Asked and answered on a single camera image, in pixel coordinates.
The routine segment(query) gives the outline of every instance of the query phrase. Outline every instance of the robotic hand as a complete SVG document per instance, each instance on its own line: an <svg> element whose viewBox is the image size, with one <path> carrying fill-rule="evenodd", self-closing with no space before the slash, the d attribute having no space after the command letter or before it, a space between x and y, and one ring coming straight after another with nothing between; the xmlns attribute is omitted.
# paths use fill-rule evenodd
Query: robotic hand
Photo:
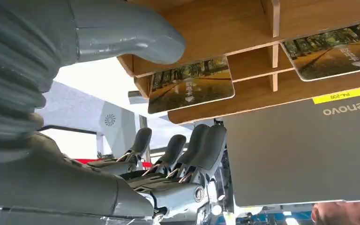
<svg viewBox="0 0 360 225"><path fill-rule="evenodd" d="M128 151L120 158L104 159L102 161L90 162L91 167L114 175L130 173L137 169L141 157L145 154L151 140L152 131L150 128L141 128L135 138L135 142Z"/></svg>
<svg viewBox="0 0 360 225"><path fill-rule="evenodd" d="M174 63L184 49L161 16L125 1L0 0L0 224L150 224L146 198L64 157L33 112L62 66L126 53Z"/></svg>

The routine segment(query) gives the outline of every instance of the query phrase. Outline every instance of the wooden shelf divider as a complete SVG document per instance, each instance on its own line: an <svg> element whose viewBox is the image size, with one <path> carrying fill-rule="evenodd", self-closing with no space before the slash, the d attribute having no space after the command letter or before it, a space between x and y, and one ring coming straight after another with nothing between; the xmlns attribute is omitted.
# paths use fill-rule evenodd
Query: wooden shelf divider
<svg viewBox="0 0 360 225"><path fill-rule="evenodd" d="M303 82L295 71L288 71L279 74L279 88L276 92L273 92L267 86L267 80L264 77L236 82L234 86L235 97L169 111L169 120L174 124L182 124L282 105L337 91L359 88L360 72L325 80Z"/></svg>
<svg viewBox="0 0 360 225"><path fill-rule="evenodd" d="M144 98L150 98L150 85L152 76L134 77L133 81Z"/></svg>
<svg viewBox="0 0 360 225"><path fill-rule="evenodd" d="M280 4L279 0L262 0L262 5L272 30L272 37L279 36Z"/></svg>
<svg viewBox="0 0 360 225"><path fill-rule="evenodd" d="M232 81L236 83L294 70L282 48L278 49L279 53L276 57L277 67L273 68L272 54L267 54L267 52L270 52L270 48L269 46L228 56L227 60Z"/></svg>

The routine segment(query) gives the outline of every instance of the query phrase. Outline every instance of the laptop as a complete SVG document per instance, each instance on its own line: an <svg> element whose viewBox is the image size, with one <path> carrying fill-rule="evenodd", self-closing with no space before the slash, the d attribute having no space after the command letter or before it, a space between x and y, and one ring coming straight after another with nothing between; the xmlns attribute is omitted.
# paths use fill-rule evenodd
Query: laptop
<svg viewBox="0 0 360 225"><path fill-rule="evenodd" d="M360 201L360 89L224 124L238 206Z"/></svg>

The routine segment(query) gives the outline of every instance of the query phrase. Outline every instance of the tree image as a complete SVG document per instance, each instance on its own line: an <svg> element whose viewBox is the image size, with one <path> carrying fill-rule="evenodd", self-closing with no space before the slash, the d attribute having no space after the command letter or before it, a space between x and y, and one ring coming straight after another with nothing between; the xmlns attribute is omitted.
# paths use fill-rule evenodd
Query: tree image
<svg viewBox="0 0 360 225"><path fill-rule="evenodd" d="M284 42L303 80L360 70L360 24Z"/></svg>
<svg viewBox="0 0 360 225"><path fill-rule="evenodd" d="M293 40L294 46L297 49L297 54L300 54L301 56L304 56L304 52L301 50L301 47L299 45L299 43L297 42L297 40Z"/></svg>
<svg viewBox="0 0 360 225"><path fill-rule="evenodd" d="M209 61L208 61L208 60L205 61L205 62L203 62L203 67L204 67L203 72L204 72L205 74L210 74L210 72L209 72Z"/></svg>

